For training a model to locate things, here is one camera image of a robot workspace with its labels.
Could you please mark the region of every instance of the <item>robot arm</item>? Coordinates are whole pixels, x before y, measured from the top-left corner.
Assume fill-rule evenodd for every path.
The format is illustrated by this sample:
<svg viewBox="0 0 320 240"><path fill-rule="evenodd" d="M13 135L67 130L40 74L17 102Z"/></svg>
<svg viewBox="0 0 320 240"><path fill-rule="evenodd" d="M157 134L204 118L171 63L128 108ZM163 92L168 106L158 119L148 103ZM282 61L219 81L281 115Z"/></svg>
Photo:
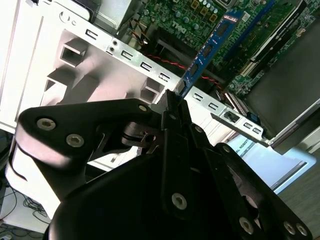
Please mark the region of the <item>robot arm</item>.
<svg viewBox="0 0 320 240"><path fill-rule="evenodd" d="M139 156L85 181L88 161L132 146ZM209 143L171 91L151 108L124 99L27 109L6 176L52 217L49 240L312 239L228 145Z"/></svg>

